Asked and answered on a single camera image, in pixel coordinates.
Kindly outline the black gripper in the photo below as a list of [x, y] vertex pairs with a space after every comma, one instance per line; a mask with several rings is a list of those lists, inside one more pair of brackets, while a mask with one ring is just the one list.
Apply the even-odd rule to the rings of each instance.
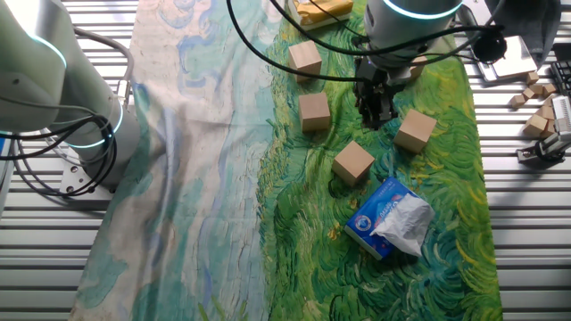
[[384, 123], [398, 117], [393, 106], [393, 95], [398, 93], [394, 67], [377, 67], [367, 57], [354, 59], [354, 94], [357, 107], [366, 128], [378, 130]]

